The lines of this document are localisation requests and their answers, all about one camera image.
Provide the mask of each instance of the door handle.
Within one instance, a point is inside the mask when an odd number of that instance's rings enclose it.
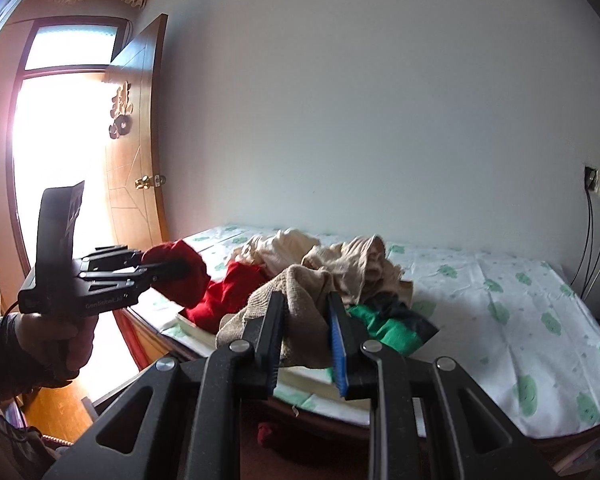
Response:
[[[150,187],[160,187],[167,182],[167,178],[164,175],[145,175],[142,178],[136,180],[136,189],[149,189]]]

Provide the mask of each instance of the door frame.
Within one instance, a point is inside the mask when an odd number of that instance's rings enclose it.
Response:
[[[20,227],[20,216],[18,215],[18,203],[16,200],[16,186],[14,176],[14,161],[13,161],[13,122],[16,113],[16,105],[18,103],[18,94],[22,88],[22,82],[25,79],[33,77],[42,77],[47,75],[58,74],[75,74],[85,72],[102,72],[106,70],[108,64],[84,64],[84,65],[65,65],[51,66],[44,68],[36,68],[25,70],[27,58],[31,50],[33,40],[38,33],[40,27],[48,27],[50,25],[109,25],[118,28],[116,39],[113,45],[111,59],[113,60],[122,51],[124,45],[128,41],[128,36],[132,30],[131,22],[125,18],[116,18],[113,16],[54,16],[50,18],[36,18],[33,20],[31,30],[27,36],[27,41],[24,44],[16,77],[13,82],[13,90],[11,91],[11,100],[9,103],[9,114],[7,118],[6,131],[6,183],[7,183],[7,202],[9,206],[9,216],[11,220],[11,231],[13,232],[13,240],[16,245],[16,252],[20,260],[20,266],[24,275],[27,276],[31,270],[31,263],[27,256],[27,250],[24,245],[22,236],[22,228]]]

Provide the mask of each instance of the white wall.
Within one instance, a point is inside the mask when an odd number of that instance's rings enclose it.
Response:
[[[160,12],[175,237],[379,232],[574,272],[584,163],[600,167],[585,0],[149,0],[138,28]]]
[[[138,9],[120,0],[82,0],[71,6],[46,0],[24,0],[11,16],[9,24],[0,32],[0,291],[7,306],[16,300],[24,279],[11,230],[5,167],[11,93],[20,56],[32,26],[32,21],[20,20],[74,14],[119,16],[133,21]]]

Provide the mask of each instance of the mattress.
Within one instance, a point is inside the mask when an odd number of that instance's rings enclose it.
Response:
[[[222,226],[185,238],[212,280],[222,280],[231,251],[277,229]],[[348,241],[313,235],[323,245]],[[600,327],[589,309],[546,262],[515,256],[388,242],[388,257],[413,280],[412,308],[440,331],[413,358],[453,357],[522,433],[550,438],[600,424]],[[214,336],[178,315],[155,290],[133,310],[159,332],[202,356]],[[323,416],[368,425],[368,403],[340,399],[324,370],[282,371],[274,396]],[[425,429],[416,402],[418,434]]]

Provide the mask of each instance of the metal screw head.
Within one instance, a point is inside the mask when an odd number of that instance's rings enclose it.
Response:
[[[170,357],[161,357],[155,362],[155,369],[159,372],[168,372],[176,365],[176,361]]]
[[[251,347],[251,343],[245,341],[244,339],[236,339],[235,341],[231,341],[229,345],[229,350],[232,352],[236,352],[237,354],[241,354],[246,352]]]
[[[436,360],[436,366],[444,372],[456,369],[456,362],[451,357],[441,357]]]
[[[382,343],[375,339],[368,339],[362,343],[362,349],[375,354],[382,350]]]

